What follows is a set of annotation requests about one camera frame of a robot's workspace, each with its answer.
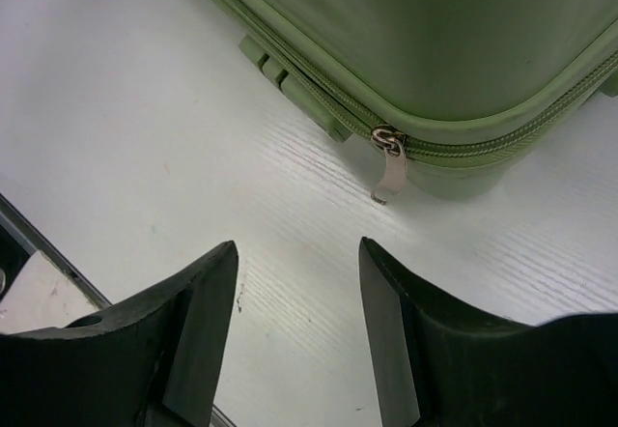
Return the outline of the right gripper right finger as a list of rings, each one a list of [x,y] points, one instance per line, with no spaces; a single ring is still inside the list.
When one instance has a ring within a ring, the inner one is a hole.
[[[529,326],[481,310],[363,238],[359,282],[385,426],[613,426],[617,317]]]

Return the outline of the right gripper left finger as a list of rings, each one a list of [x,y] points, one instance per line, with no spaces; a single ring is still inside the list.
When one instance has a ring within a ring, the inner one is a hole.
[[[233,242],[65,327],[1,338],[5,426],[227,426],[213,401],[239,268]]]

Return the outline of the green hard-shell suitcase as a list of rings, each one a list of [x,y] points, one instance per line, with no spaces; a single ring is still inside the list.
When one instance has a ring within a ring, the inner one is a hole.
[[[617,0],[212,0],[240,50],[333,140],[405,183],[488,191],[596,93],[617,93]]]

